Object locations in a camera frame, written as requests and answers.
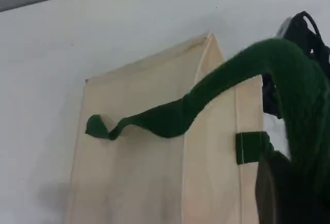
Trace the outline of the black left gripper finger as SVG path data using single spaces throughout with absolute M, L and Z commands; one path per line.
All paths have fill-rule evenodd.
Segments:
M 278 176 L 289 160 L 279 151 L 266 153 L 258 163 L 255 199 L 259 223 L 284 223 Z

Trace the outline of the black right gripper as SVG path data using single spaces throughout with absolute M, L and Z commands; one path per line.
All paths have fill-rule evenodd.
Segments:
M 308 58 L 316 61 L 329 77 L 329 47 L 324 44 L 318 27 L 309 13 L 302 11 L 285 19 L 276 36 L 296 44 Z M 264 113 L 282 118 L 271 75 L 262 75 L 262 103 Z

